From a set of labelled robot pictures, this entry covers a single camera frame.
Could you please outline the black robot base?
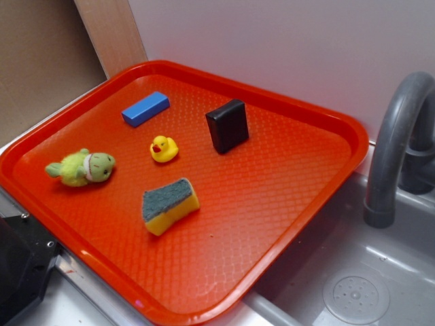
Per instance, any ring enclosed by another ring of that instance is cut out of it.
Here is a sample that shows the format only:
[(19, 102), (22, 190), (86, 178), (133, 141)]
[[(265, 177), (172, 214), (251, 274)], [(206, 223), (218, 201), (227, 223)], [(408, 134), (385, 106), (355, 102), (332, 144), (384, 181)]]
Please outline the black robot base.
[(1, 218), (1, 324), (11, 325), (44, 300), (59, 245), (32, 215)]

